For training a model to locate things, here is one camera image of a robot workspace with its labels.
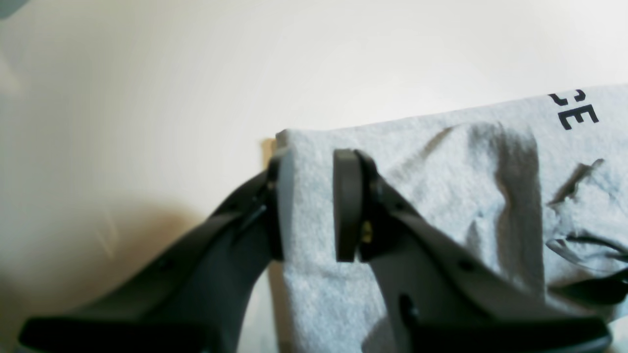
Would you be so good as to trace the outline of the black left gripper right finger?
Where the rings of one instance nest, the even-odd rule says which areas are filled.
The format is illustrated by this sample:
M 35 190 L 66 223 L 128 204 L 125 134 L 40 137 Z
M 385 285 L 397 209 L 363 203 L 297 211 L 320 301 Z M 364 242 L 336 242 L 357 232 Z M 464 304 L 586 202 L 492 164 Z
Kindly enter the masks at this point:
M 602 353 L 602 319 L 556 310 L 433 228 L 365 152 L 333 152 L 336 260 L 367 263 L 399 353 Z

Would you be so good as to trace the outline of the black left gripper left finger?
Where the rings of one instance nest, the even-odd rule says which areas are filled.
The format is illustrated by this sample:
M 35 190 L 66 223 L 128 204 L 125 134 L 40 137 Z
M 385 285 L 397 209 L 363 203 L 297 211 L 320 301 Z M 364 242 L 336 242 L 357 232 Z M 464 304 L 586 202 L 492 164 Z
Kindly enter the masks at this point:
M 284 259 L 286 151 L 209 218 L 116 290 L 69 313 L 32 317 L 36 353 L 234 353 L 254 285 Z

